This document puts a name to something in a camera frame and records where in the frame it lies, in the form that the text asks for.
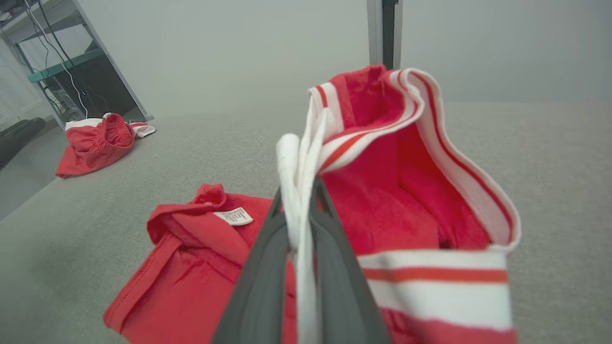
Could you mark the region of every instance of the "gray fabric surface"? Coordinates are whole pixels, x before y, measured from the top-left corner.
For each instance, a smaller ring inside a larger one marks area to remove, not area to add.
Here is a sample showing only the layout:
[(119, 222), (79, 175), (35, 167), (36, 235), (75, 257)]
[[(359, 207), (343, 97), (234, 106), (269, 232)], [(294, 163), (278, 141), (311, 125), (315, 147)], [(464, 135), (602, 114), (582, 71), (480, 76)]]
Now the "gray fabric surface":
[[(523, 220), (510, 259), (525, 343), (612, 338), (611, 112), (605, 106), (453, 103), (451, 140)], [(152, 249), (146, 220), (202, 183), (271, 197), (274, 146), (305, 105), (154, 120), (158, 132), (98, 172), (57, 179), (0, 222), (0, 342), (108, 343), (102, 314)]]

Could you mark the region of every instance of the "clothing label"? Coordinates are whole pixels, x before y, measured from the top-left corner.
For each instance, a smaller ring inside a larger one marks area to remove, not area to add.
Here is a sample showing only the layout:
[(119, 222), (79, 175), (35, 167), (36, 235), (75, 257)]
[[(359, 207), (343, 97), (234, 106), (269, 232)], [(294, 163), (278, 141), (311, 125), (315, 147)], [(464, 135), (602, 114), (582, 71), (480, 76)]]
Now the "clothing label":
[(243, 207), (235, 208), (230, 211), (215, 211), (216, 216), (226, 220), (232, 226), (242, 226), (253, 222), (253, 218), (244, 210)]

